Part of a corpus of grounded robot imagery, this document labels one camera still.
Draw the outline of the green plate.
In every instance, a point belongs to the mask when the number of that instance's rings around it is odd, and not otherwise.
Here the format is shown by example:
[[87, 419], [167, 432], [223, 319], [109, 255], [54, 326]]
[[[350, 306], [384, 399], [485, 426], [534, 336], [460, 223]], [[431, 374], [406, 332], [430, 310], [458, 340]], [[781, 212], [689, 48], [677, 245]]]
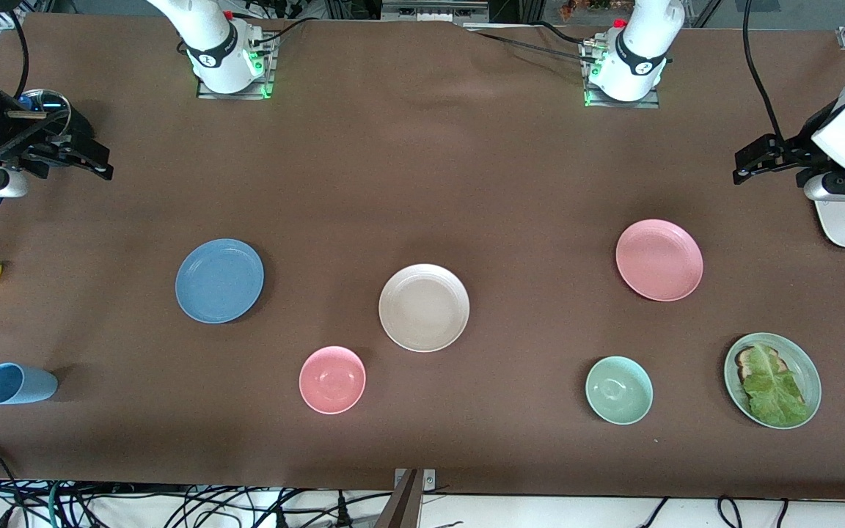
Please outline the green plate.
[[[804, 423], [792, 428], [775, 428], [770, 427], [770, 425], [762, 424], [758, 421], [758, 419], [751, 417], [749, 414], [747, 395], [744, 391], [742, 391], [742, 384], [738, 375], [738, 367], [735, 360], [737, 354], [741, 350], [757, 344], [771, 345], [771, 347], [779, 352], [789, 369], [794, 372], [797, 385], [800, 388], [805, 401], [807, 401], [809, 408], [809, 418], [807, 421], [804, 421]], [[778, 334], [753, 333], [744, 335], [743, 337], [737, 339], [737, 341], [731, 345], [730, 350], [723, 360], [723, 382], [725, 390], [730, 395], [730, 398], [736, 407], [746, 417], [751, 418], [752, 421], [763, 425], [766, 428], [781, 430], [800, 428], [802, 425], [808, 424], [808, 422], [815, 417], [822, 401], [822, 384], [821, 380], [819, 380], [817, 367], [815, 367], [811, 357], [809, 357], [808, 354], [801, 349], [801, 347], [796, 345], [794, 341]]]

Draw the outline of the beige plate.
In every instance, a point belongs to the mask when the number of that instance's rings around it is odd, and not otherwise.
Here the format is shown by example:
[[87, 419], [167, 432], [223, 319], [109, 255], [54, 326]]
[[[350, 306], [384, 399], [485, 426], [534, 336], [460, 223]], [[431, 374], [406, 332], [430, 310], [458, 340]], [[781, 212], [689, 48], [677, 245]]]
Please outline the beige plate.
[[386, 335], [413, 352], [435, 352], [455, 343], [467, 327], [472, 305], [462, 281], [448, 268], [430, 263], [396, 271], [378, 299]]

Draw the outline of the blue cup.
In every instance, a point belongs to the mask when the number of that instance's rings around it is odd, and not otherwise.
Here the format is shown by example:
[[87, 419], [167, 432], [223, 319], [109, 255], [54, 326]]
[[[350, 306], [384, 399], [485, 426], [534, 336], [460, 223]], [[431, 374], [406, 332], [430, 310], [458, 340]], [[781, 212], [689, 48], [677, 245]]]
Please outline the blue cup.
[[43, 369], [0, 364], [0, 406], [44, 401], [56, 394], [58, 384], [57, 378]]

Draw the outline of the green bowl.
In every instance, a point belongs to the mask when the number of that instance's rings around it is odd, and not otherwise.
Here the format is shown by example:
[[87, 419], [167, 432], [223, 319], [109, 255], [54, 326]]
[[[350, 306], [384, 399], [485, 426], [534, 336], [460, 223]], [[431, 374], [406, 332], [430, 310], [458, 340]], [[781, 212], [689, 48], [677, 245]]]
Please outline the green bowl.
[[643, 420], [651, 410], [653, 382], [634, 360], [608, 356], [590, 368], [585, 381], [585, 397], [597, 417], [626, 427]]

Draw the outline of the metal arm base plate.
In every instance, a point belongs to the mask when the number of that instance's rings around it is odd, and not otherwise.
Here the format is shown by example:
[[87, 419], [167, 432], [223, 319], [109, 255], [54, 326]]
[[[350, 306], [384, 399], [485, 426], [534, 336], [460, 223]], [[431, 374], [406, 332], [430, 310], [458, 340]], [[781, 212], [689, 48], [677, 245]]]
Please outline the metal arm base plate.
[[636, 101], [621, 101], [608, 96], [601, 87], [591, 81], [591, 74], [599, 70], [601, 58], [604, 56], [604, 44], [593, 44], [591, 39], [587, 39], [577, 47], [581, 57], [594, 59], [593, 62], [585, 62], [581, 67], [585, 106], [626, 109], [659, 108], [659, 95], [656, 88], [651, 88], [643, 99]]
[[246, 62], [254, 71], [254, 80], [249, 86], [232, 94], [214, 92], [207, 84], [198, 80], [197, 99], [200, 100], [268, 100], [271, 99], [278, 66], [278, 40], [259, 45], [246, 54]]

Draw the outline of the blue plate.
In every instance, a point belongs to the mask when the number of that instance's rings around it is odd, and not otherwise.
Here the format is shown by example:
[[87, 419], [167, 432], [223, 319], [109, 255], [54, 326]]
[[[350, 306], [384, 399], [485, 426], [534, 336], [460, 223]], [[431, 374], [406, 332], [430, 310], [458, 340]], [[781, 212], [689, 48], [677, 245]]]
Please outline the blue plate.
[[223, 324], [255, 305], [265, 279], [254, 247], [235, 238], [216, 238], [185, 257], [175, 275], [175, 300], [192, 320]]

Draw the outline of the pink plate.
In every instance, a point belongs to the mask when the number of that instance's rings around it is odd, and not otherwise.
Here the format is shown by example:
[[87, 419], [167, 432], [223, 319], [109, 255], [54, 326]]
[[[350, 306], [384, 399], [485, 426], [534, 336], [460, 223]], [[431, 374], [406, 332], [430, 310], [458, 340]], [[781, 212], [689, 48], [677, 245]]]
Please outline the pink plate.
[[693, 293], [704, 273], [697, 241], [663, 219], [644, 219], [625, 228], [615, 246], [615, 264], [627, 287], [660, 303]]

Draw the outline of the brown table cloth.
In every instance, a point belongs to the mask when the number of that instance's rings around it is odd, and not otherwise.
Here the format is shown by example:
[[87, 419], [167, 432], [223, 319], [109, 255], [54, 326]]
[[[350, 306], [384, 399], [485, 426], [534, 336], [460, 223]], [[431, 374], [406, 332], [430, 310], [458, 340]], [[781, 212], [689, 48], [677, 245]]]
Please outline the brown table cloth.
[[[18, 477], [383, 489], [422, 468], [450, 494], [845, 499], [845, 249], [791, 173], [732, 183], [769, 127], [737, 30], [678, 34], [658, 109], [587, 107], [574, 61], [440, 21], [303, 23], [259, 101], [197, 99], [162, 17], [33, 14], [26, 34], [28, 84], [80, 109], [114, 177], [56, 170], [0, 208], [0, 364], [58, 380], [0, 406]], [[687, 297], [621, 279], [617, 240], [644, 219], [697, 241]], [[205, 324], [175, 277], [216, 238], [266, 279]], [[386, 281], [418, 263], [469, 294], [444, 350], [380, 324]], [[753, 333], [811, 357], [808, 424], [731, 400], [723, 360]], [[329, 345], [366, 369], [335, 415], [299, 391]], [[608, 356], [653, 382], [636, 424], [587, 402]]]

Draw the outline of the pink bowl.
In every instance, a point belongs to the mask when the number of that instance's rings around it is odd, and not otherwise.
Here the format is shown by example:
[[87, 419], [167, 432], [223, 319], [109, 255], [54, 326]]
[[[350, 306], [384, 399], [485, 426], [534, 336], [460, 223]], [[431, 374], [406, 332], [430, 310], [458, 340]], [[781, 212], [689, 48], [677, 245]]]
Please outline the pink bowl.
[[299, 373], [301, 398], [319, 414], [341, 414], [353, 408], [365, 393], [366, 369], [356, 352], [339, 345], [319, 348], [305, 360]]

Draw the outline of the grey metal frame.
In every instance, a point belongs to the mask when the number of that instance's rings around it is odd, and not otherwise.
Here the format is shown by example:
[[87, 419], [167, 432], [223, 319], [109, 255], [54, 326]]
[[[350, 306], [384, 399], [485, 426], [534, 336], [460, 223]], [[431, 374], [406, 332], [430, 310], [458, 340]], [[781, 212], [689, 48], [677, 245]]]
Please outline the grey metal frame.
[[382, 21], [489, 23], [489, 0], [380, 0]]

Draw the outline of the green lettuce leaf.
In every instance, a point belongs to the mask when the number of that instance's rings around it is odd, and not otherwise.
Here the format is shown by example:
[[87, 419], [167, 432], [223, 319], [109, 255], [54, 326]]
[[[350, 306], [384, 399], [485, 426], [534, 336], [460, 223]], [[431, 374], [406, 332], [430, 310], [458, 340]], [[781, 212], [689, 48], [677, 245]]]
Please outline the green lettuce leaf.
[[770, 345], [739, 351], [736, 365], [751, 417], [775, 428], [796, 427], [811, 417], [794, 372]]

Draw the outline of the metal table bracket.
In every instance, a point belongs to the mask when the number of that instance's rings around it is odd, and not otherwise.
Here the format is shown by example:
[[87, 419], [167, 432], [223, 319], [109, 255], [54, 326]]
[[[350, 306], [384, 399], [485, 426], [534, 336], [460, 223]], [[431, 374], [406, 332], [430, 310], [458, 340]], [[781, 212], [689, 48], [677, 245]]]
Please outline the metal table bracket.
[[408, 502], [409, 505], [421, 505], [426, 492], [436, 490], [436, 470], [434, 469], [405, 469], [395, 470], [395, 490], [393, 497], [397, 502]]

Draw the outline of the toast slice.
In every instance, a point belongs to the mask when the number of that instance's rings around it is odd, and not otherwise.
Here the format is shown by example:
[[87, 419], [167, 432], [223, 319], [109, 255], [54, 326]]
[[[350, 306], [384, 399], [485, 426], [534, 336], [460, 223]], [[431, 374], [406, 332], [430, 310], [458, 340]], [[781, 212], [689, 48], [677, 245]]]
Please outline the toast slice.
[[807, 403], [794, 372], [771, 345], [751, 345], [737, 354], [735, 363], [750, 401], [791, 406]]

